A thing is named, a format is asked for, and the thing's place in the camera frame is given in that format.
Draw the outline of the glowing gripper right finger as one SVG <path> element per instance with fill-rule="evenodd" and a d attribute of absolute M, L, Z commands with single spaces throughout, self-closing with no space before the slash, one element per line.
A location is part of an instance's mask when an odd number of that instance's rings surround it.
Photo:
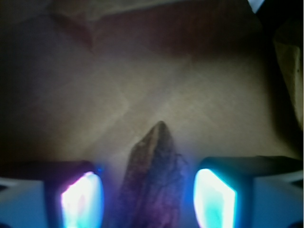
<path fill-rule="evenodd" d="M 301 160 L 285 156 L 207 157 L 193 185 L 201 228 L 301 228 Z"/>

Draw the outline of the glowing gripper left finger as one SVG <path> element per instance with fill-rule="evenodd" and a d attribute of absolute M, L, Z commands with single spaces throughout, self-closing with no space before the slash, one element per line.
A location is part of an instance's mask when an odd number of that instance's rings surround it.
<path fill-rule="evenodd" d="M 0 166 L 2 228 L 100 228 L 104 189 L 89 161 L 30 161 Z"/>

